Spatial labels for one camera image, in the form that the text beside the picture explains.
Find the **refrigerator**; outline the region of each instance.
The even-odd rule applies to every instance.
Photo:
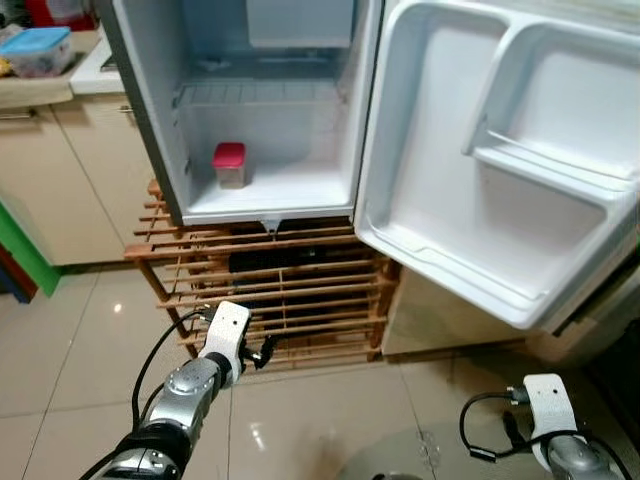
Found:
[[[99,0],[176,224],[348,215],[518,329],[636,248],[633,2]],[[217,145],[246,146],[221,188]]]

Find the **countertop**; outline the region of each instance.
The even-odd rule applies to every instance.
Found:
[[[71,90],[75,95],[124,93],[120,73],[100,71],[100,67],[110,56],[109,42],[104,38],[100,39],[71,76]]]
[[[46,105],[73,99],[74,92],[70,80],[83,67],[85,59],[91,57],[87,54],[94,50],[93,47],[98,40],[98,33],[95,31],[73,32],[71,44],[79,58],[67,73],[59,77],[0,78],[0,109]]]

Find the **wooden rack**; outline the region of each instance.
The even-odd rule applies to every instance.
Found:
[[[148,191],[154,200],[134,232],[141,243],[125,258],[171,320],[228,300],[251,310],[248,346],[282,338],[272,366],[379,356],[399,266],[359,242],[348,218],[285,221],[276,234],[257,222],[176,227],[155,181]],[[152,268],[156,260],[164,278]],[[195,356],[207,328],[178,327],[179,343]]]

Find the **plastic storage box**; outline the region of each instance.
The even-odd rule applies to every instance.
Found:
[[[245,186],[244,159],[246,148],[243,143],[221,143],[213,154],[213,168],[216,170],[220,188],[232,189]]]
[[[55,77],[73,58],[69,27],[31,28],[0,47],[19,77]]]

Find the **tiled floor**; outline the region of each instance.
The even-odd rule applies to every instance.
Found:
[[[166,328],[137,271],[67,276],[29,306],[0,296],[0,463],[3,480],[78,478],[130,425],[129,395]],[[187,359],[168,343],[144,394]],[[530,455],[473,460],[457,419],[470,396],[541,371],[491,353],[402,365],[376,363],[245,377],[206,419],[186,480],[370,480],[403,471],[425,480],[547,479]],[[640,472],[640,460],[592,387],[567,374],[578,414]],[[469,418],[478,442],[505,446],[502,405]]]

